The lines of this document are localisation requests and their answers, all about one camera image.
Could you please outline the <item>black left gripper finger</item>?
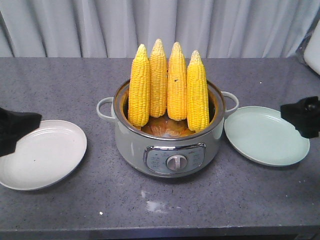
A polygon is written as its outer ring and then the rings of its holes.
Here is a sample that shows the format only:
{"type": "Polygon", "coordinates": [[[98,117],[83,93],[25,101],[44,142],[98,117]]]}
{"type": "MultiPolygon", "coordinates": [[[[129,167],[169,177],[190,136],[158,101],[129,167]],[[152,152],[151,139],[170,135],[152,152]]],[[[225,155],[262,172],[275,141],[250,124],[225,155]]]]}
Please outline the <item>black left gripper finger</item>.
{"type": "Polygon", "coordinates": [[[0,108],[0,156],[12,154],[17,142],[40,126],[42,115],[0,108]]]}

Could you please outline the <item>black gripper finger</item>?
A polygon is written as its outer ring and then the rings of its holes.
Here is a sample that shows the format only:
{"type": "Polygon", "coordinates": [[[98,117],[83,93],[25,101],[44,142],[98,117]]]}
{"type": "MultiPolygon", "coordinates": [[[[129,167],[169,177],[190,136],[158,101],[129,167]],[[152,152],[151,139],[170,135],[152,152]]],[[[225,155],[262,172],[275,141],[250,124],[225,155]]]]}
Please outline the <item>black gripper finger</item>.
{"type": "Polygon", "coordinates": [[[281,105],[280,116],[292,124],[302,137],[312,139],[320,136],[320,100],[317,96],[281,105]]]}

